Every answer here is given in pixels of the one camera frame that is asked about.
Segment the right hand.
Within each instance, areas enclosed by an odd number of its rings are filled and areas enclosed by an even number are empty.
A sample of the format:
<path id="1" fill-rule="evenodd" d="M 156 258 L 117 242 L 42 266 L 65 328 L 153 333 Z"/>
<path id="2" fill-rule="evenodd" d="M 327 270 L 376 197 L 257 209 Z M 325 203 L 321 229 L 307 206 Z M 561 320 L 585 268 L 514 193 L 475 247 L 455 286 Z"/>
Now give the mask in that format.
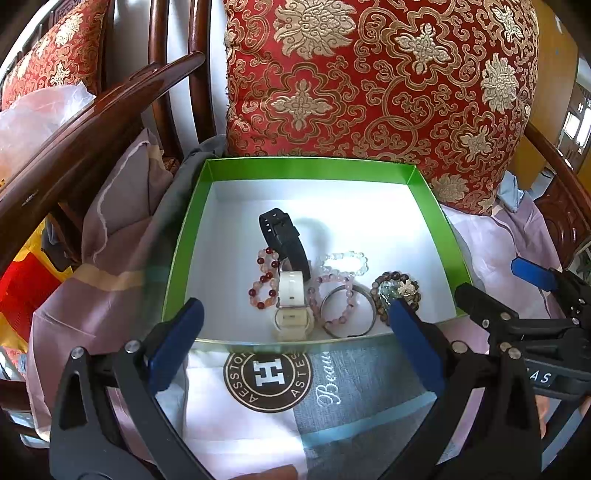
<path id="1" fill-rule="evenodd" d="M 548 397 L 544 397 L 541 395 L 535 396 L 536 405 L 538 409 L 538 417 L 540 423 L 540 433 L 541 437 L 544 437 L 546 434 L 546 416 L 550 409 L 550 399 Z M 584 402 L 579 407 L 579 412 L 582 417 L 584 417 L 590 407 L 591 398 L 587 397 Z"/>

